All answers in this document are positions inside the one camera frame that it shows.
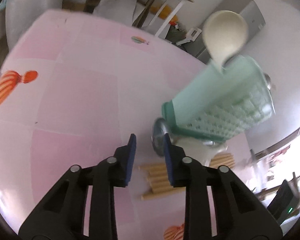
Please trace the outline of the metal ladle spoon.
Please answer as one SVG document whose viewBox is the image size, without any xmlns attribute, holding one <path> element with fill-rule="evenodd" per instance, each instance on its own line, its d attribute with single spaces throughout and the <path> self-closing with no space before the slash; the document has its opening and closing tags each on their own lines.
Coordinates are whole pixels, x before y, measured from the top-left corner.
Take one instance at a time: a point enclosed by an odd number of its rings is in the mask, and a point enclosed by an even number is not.
<svg viewBox="0 0 300 240">
<path fill-rule="evenodd" d="M 158 118 L 155 120 L 152 131 L 152 146 L 159 156 L 164 156 L 164 136 L 168 134 L 170 136 L 171 143 L 174 145 L 174 142 L 180 137 L 185 137 L 182 135 L 173 134 L 167 121 L 164 118 Z"/>
</svg>

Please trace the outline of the white plastic rice spoon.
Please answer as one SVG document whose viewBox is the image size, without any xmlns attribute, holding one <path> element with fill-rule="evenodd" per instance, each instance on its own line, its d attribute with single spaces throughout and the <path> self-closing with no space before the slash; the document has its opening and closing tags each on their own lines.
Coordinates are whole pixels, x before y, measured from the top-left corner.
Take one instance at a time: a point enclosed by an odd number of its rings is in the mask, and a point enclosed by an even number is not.
<svg viewBox="0 0 300 240">
<path fill-rule="evenodd" d="M 248 24 L 240 14 L 220 10 L 207 18 L 202 36 L 211 58 L 209 64 L 222 72 L 228 59 L 238 54 L 246 44 Z"/>
</svg>

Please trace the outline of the mint green utensil holder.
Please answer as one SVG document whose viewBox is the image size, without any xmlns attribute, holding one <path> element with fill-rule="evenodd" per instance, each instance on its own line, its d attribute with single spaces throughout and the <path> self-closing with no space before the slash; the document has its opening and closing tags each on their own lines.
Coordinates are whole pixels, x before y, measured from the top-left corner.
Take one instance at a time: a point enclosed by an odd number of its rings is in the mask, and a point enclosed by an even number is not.
<svg viewBox="0 0 300 240">
<path fill-rule="evenodd" d="M 271 118 L 275 108 L 261 67 L 239 55 L 221 71 L 208 65 L 161 112 L 173 134 L 225 142 Z"/>
</svg>

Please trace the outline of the pink patterned tablecloth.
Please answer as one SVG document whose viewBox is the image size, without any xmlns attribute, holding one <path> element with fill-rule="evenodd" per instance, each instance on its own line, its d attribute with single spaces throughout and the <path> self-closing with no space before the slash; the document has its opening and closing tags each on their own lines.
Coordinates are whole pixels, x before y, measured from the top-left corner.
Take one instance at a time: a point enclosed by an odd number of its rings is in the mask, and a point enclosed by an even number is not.
<svg viewBox="0 0 300 240">
<path fill-rule="evenodd" d="M 142 200 L 144 163 L 157 163 L 153 122 L 205 65 L 139 29 L 48 10 L 6 57 L 1 74 L 35 71 L 0 105 L 0 213 L 18 231 L 74 164 L 89 167 L 137 138 L 129 185 L 115 189 L 119 239 L 163 239 L 184 221 L 185 193 Z"/>
</svg>

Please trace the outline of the silver refrigerator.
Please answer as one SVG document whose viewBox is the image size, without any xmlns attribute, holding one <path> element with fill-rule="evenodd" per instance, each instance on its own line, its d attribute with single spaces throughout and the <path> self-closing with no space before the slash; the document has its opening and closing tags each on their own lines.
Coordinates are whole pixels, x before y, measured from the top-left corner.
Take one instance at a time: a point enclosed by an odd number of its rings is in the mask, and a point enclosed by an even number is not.
<svg viewBox="0 0 300 240">
<path fill-rule="evenodd" d="M 185 46 L 203 63 L 225 66 L 266 25 L 254 0 L 222 0 L 199 26 L 202 33 Z"/>
</svg>

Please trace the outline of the yellow plastic bag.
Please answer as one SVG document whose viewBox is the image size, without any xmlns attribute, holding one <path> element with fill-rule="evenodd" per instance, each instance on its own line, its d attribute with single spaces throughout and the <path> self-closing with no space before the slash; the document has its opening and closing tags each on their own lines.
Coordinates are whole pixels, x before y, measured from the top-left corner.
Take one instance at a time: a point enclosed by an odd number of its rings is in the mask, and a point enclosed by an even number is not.
<svg viewBox="0 0 300 240">
<path fill-rule="evenodd" d="M 156 14 L 160 9 L 159 5 L 152 5 L 150 7 L 150 13 L 152 14 Z M 160 12 L 159 14 L 159 18 L 161 18 L 162 20 L 165 20 L 169 14 L 172 12 L 172 8 L 169 5 L 166 5 L 163 10 Z M 170 20 L 169 24 L 170 25 L 176 25 L 176 23 L 178 22 L 178 16 L 174 15 L 173 18 Z"/>
</svg>

